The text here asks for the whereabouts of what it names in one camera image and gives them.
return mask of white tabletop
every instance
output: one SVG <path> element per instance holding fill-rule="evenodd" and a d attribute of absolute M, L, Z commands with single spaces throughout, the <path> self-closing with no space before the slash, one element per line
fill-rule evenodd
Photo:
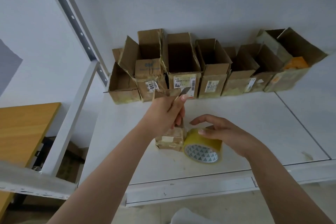
<path fill-rule="evenodd" d="M 137 124 L 151 103 L 115 105 L 105 94 L 83 168 L 81 182 Z M 275 93 L 249 93 L 219 99 L 188 100 L 186 128 L 195 117 L 209 113 L 226 117 L 265 143 L 282 164 L 328 159 L 321 148 Z M 182 152 L 159 150 L 152 141 L 130 184 L 249 170 L 249 163 L 229 147 L 222 147 L 222 161 L 200 164 Z"/>
<path fill-rule="evenodd" d="M 331 158 L 336 158 L 336 55 L 314 65 L 278 95 Z"/>

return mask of packing tape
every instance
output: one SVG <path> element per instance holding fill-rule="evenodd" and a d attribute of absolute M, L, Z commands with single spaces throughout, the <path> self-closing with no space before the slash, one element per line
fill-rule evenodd
<path fill-rule="evenodd" d="M 221 160 L 221 146 L 221 140 L 205 138 L 198 133 L 197 128 L 193 128 L 187 133 L 183 152 L 194 161 L 212 164 Z"/>

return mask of yellow wood board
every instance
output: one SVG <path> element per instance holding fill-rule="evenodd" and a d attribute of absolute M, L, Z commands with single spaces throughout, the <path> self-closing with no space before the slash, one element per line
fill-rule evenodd
<path fill-rule="evenodd" d="M 27 167 L 61 103 L 0 108 L 0 160 Z M 0 219 L 13 193 L 0 191 Z"/>

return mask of fingernail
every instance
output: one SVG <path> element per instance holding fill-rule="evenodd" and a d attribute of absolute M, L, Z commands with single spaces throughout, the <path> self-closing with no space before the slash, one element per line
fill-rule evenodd
<path fill-rule="evenodd" d="M 199 133 L 200 135 L 205 135 L 205 130 L 204 130 L 204 129 L 199 129 L 199 130 L 198 130 L 198 133 Z"/>
<path fill-rule="evenodd" d="M 189 96 L 188 96 L 187 94 L 184 94 L 184 95 L 182 95 L 182 97 L 181 97 L 182 100 L 187 100 L 188 98 L 189 98 Z"/>

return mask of white metal post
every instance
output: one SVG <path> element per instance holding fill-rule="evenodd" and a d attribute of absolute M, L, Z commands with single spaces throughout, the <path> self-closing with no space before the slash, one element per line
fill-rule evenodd
<path fill-rule="evenodd" d="M 70 105 L 69 111 L 67 112 L 61 128 L 59 129 L 55 141 L 50 149 L 48 157 L 44 162 L 41 170 L 43 174 L 53 177 L 56 176 L 98 65 L 99 63 L 97 60 L 91 61 L 89 68 L 84 75 L 83 81 L 78 88 L 75 98 Z"/>
<path fill-rule="evenodd" d="M 40 197 L 67 199 L 77 186 L 5 161 L 0 161 L 0 175 L 0 190 Z"/>

